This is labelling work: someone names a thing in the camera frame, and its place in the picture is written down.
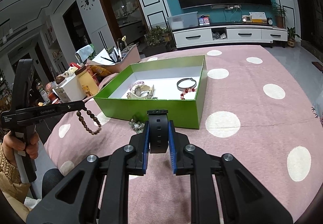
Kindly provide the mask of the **person's left hand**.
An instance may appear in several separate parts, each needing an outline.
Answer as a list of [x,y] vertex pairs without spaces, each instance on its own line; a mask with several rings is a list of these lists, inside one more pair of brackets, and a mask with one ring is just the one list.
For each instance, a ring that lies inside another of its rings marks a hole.
[[33,133],[28,144],[25,144],[24,142],[16,138],[13,133],[9,132],[3,138],[3,154],[11,165],[17,167],[14,151],[25,151],[31,159],[36,159],[38,157],[38,142],[39,135],[37,132]]

